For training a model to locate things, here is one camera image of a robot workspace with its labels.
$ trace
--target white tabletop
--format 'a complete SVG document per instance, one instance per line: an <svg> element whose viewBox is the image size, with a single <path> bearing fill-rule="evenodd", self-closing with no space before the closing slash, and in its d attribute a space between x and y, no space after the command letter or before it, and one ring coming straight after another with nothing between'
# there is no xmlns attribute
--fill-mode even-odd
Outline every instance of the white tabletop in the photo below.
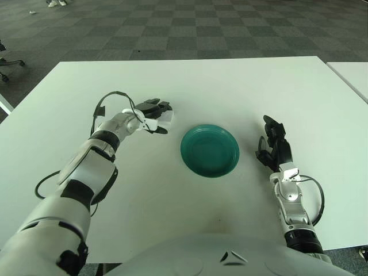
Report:
<svg viewBox="0 0 368 276"><path fill-rule="evenodd" d="M328 62L327 65L368 104L368 62Z"/></svg>
<svg viewBox="0 0 368 276"><path fill-rule="evenodd" d="M91 222L88 262L124 262L190 233L284 244L271 171L254 153L264 114L284 124L294 163L323 186L316 231L324 249L368 243L367 105L317 57L278 57L59 63L0 125L0 248L38 203L35 184L89 137L95 105L114 90L136 103L170 102L174 121L167 135L137 132L120 145L118 179ZM128 107L118 96L105 103L106 118ZM230 174L204 178L185 166L181 138L198 124L234 135L240 159ZM40 191L54 188L49 180ZM309 182L302 189L314 217L318 192Z"/></svg>

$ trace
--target gray carpet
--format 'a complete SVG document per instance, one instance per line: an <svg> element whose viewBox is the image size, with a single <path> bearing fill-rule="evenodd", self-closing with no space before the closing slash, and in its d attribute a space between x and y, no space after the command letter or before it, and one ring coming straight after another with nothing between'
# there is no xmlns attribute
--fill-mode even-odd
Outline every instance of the gray carpet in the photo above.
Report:
<svg viewBox="0 0 368 276"><path fill-rule="evenodd" d="M0 39L7 47L0 56L26 62L25 67L0 67L10 78L0 81L0 93L13 106L59 61L317 55L324 62L368 62L368 4L361 0L68 3L47 8L43 0L0 1ZM0 122L5 117L0 110ZM338 266L368 275L356 251L328 254ZM81 275L95 270L90 265Z"/></svg>

